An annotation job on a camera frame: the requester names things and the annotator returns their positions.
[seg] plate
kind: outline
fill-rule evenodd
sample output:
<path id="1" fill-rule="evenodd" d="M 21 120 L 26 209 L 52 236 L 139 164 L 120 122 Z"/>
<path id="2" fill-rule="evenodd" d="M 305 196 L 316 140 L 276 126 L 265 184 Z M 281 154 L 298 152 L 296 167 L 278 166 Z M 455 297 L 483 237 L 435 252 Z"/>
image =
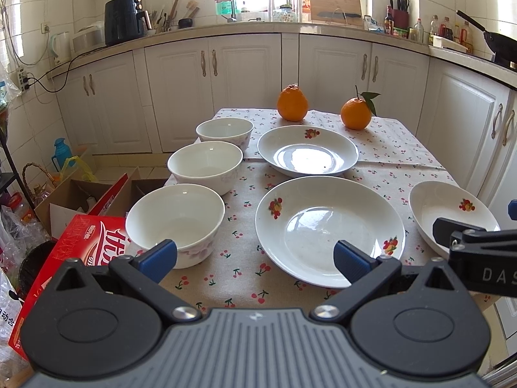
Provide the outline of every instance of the plate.
<path id="1" fill-rule="evenodd" d="M 287 125 L 262 135 L 259 154 L 277 171 L 298 178 L 338 176 L 359 159 L 352 141 L 336 132 L 306 125 Z"/>
<path id="2" fill-rule="evenodd" d="M 372 257 L 399 259 L 405 230 L 395 209 L 358 182 L 307 176 L 283 182 L 260 201 L 258 240 L 286 273 L 312 285 L 341 289 L 350 282 L 335 268 L 334 245 L 345 239 Z"/>
<path id="3" fill-rule="evenodd" d="M 488 231 L 500 230 L 490 210 L 470 192 L 440 181 L 424 181 L 415 185 L 409 194 L 409 208 L 418 231 L 428 245 L 448 258 L 449 248 L 435 242 L 433 223 L 438 217 L 473 224 Z"/>

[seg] frying pan handle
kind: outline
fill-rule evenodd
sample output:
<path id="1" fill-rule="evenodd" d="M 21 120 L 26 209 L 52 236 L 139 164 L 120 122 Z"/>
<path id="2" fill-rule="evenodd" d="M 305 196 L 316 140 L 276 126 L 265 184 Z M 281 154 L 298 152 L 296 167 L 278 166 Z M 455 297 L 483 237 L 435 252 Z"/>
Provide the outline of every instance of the frying pan handle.
<path id="1" fill-rule="evenodd" d="M 485 32 L 486 29 L 484 28 L 484 26 L 480 25 L 479 23 L 477 23 L 472 17 L 470 16 L 467 16 L 464 12 L 462 12 L 461 10 L 458 10 L 456 12 L 456 14 L 462 18 L 464 18 L 465 20 L 467 20 L 467 22 L 469 22 L 471 25 L 473 25 L 474 27 L 478 28 L 481 32 Z"/>

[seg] orange fruit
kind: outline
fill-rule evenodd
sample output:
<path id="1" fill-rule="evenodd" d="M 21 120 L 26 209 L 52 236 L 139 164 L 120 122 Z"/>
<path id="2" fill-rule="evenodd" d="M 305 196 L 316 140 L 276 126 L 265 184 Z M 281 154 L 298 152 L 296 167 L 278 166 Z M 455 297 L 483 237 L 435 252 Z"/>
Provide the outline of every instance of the orange fruit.
<path id="1" fill-rule="evenodd" d="M 372 119 L 372 111 L 366 102 L 359 98 L 350 99 L 341 108 L 341 120 L 345 127 L 352 130 L 365 129 Z"/>
<path id="2" fill-rule="evenodd" d="M 307 115 L 309 102 L 297 85 L 289 85 L 280 92 L 278 114 L 287 121 L 301 121 Z"/>

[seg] red box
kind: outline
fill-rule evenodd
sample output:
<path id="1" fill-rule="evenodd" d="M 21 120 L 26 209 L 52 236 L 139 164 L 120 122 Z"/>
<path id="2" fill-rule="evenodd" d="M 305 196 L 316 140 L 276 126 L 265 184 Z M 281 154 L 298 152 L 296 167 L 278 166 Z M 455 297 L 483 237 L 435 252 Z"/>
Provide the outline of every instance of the red box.
<path id="1" fill-rule="evenodd" d="M 76 215 L 71 220 L 30 288 L 9 338 L 9 345 L 22 357 L 27 359 L 20 345 L 20 328 L 63 261 L 75 257 L 86 265 L 107 265 L 129 246 L 125 223 L 123 217 L 106 216 Z"/>

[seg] cherry print tablecloth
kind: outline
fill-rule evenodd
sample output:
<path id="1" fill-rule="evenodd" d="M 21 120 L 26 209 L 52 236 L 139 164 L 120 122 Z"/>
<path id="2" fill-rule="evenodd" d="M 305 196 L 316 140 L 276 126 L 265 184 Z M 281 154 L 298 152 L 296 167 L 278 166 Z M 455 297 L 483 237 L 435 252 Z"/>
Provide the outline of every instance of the cherry print tablecloth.
<path id="1" fill-rule="evenodd" d="M 359 162 L 343 176 L 375 190 L 398 212 L 406 229 L 401 262 L 423 265 L 437 256 L 418 233 L 409 209 L 409 193 L 425 180 L 455 182 L 399 121 L 374 117 L 365 130 L 352 131 L 343 126 L 339 115 L 318 111 L 309 111 L 299 123 L 288 123 L 276 110 L 224 109 L 215 117 L 246 118 L 255 128 L 240 165 L 239 180 L 222 197 L 226 216 L 214 252 L 194 267 L 172 270 L 161 282 L 186 302 L 202 312 L 211 307 L 301 307 L 309 311 L 337 293 L 306 284 L 275 266 L 255 232 L 258 203 L 271 188 L 290 179 L 260 157 L 257 142 L 266 131 L 283 125 L 319 126 L 350 138 L 359 148 Z M 174 183 L 171 176 L 166 185 Z M 475 295 L 475 300 L 482 309 L 495 301 L 494 296 L 483 294 Z"/>

